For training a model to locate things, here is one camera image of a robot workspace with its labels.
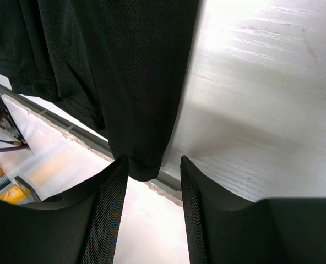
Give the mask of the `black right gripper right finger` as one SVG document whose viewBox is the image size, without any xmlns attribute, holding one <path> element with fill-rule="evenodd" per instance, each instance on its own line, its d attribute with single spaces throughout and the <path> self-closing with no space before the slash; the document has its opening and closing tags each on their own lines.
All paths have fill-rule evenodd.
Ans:
<svg viewBox="0 0 326 264">
<path fill-rule="evenodd" d="M 186 156 L 180 170 L 191 263 L 326 263 L 326 198 L 252 202 Z"/>
</svg>

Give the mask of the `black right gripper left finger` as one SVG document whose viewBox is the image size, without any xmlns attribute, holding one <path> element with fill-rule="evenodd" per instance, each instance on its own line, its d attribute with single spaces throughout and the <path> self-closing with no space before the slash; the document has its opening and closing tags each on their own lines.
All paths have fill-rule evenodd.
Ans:
<svg viewBox="0 0 326 264">
<path fill-rule="evenodd" d="M 127 181 L 121 156 L 43 202 L 0 200 L 0 263 L 112 263 Z"/>
</svg>

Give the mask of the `black t shirt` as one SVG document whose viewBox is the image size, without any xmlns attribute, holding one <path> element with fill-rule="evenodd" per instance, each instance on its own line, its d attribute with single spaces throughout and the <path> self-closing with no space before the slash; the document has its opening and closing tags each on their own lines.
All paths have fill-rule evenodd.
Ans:
<svg viewBox="0 0 326 264">
<path fill-rule="evenodd" d="M 158 176 L 175 124 L 198 1 L 0 1 L 0 74 L 54 103 Z"/>
</svg>

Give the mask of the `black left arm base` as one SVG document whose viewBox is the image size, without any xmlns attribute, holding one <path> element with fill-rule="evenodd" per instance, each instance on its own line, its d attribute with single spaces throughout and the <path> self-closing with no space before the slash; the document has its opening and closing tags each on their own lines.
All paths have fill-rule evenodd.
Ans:
<svg viewBox="0 0 326 264">
<path fill-rule="evenodd" d="M 0 129 L 8 133 L 13 139 L 3 140 L 0 138 L 0 142 L 13 146 L 26 145 L 26 141 L 18 129 L 15 121 L 13 120 L 9 110 L 0 98 Z"/>
</svg>

